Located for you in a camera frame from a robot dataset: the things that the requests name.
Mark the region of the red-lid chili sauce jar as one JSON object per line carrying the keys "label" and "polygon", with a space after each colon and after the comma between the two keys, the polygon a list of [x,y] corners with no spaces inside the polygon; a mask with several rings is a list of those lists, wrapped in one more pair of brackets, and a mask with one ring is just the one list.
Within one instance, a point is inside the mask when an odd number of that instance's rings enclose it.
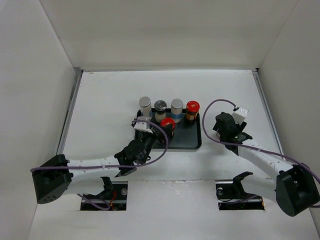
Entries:
{"label": "red-lid chili sauce jar", "polygon": [[174,130],[176,128],[176,123],[171,117],[166,117],[160,122],[160,127],[164,130],[167,136],[172,139],[174,136]]}

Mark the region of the red-lid dark sauce jar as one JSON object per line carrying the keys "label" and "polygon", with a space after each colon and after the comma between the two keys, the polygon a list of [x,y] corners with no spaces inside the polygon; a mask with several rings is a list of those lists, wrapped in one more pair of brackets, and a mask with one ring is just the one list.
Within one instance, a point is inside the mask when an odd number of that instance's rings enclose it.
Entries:
{"label": "red-lid dark sauce jar", "polygon": [[200,110],[200,104],[191,100],[186,104],[185,120],[188,124],[193,124],[197,120],[197,116]]}

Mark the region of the silver-lid white-bead jar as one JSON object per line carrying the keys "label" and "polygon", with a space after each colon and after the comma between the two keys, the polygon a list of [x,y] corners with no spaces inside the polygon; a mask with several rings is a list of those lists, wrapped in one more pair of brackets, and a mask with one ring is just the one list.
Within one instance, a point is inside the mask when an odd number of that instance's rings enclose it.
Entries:
{"label": "silver-lid white-bead jar", "polygon": [[151,99],[148,96],[141,97],[139,99],[139,106],[141,115],[151,119],[153,116]]}

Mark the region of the black-cap salt grinder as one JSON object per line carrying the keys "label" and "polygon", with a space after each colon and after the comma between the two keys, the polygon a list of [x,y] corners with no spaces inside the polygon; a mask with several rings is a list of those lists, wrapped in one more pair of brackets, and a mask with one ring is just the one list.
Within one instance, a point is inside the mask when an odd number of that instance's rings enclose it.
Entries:
{"label": "black-cap salt grinder", "polygon": [[154,103],[155,120],[158,123],[160,123],[163,119],[166,118],[166,108],[167,108],[167,103],[164,100],[157,100]]}

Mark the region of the white-bead jar blue label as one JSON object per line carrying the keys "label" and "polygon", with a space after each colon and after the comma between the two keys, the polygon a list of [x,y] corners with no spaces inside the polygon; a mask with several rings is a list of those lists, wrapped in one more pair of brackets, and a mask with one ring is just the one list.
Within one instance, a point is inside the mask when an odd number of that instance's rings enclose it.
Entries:
{"label": "white-bead jar blue label", "polygon": [[170,114],[175,123],[179,123],[182,118],[184,103],[181,99],[175,98],[171,102]]}

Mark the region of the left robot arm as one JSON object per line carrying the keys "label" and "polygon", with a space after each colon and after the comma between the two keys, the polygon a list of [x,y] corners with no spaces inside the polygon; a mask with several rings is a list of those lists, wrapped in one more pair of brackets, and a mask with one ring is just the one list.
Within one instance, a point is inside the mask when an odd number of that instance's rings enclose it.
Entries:
{"label": "left robot arm", "polygon": [[102,178],[95,187],[95,193],[100,199],[108,199],[112,195],[110,185],[111,170],[118,169],[116,178],[126,177],[138,168],[151,165],[164,156],[151,160],[150,152],[157,141],[168,146],[169,139],[163,130],[147,130],[141,138],[134,139],[120,152],[110,157],[71,160],[64,154],[58,154],[42,166],[31,169],[33,185],[38,204],[48,204],[68,194],[68,190],[77,182],[89,178]]}

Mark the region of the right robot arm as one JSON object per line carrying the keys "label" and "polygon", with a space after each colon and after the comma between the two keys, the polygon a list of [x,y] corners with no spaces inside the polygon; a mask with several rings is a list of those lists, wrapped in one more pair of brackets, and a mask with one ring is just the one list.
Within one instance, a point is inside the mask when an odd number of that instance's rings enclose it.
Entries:
{"label": "right robot arm", "polygon": [[247,194],[270,199],[290,217],[316,207],[320,193],[307,167],[270,154],[243,131],[246,123],[239,124],[234,117],[235,114],[221,112],[215,118],[213,130],[228,150],[248,160],[269,177],[254,176],[250,171],[235,176],[231,190],[237,199],[243,199]]}

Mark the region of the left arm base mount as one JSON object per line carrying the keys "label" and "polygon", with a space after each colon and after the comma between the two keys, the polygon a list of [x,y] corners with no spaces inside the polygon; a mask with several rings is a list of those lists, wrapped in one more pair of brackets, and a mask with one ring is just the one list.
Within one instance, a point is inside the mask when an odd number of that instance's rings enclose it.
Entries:
{"label": "left arm base mount", "polygon": [[128,197],[127,181],[111,181],[102,177],[103,189],[96,195],[81,196],[81,211],[126,211]]}

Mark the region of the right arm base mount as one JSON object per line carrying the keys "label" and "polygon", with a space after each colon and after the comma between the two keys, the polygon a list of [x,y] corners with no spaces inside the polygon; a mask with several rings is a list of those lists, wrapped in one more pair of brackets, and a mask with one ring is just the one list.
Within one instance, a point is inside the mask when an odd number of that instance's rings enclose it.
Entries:
{"label": "right arm base mount", "polygon": [[245,192],[242,180],[253,173],[245,171],[233,179],[217,180],[215,182],[218,209],[220,211],[265,210],[261,196]]}

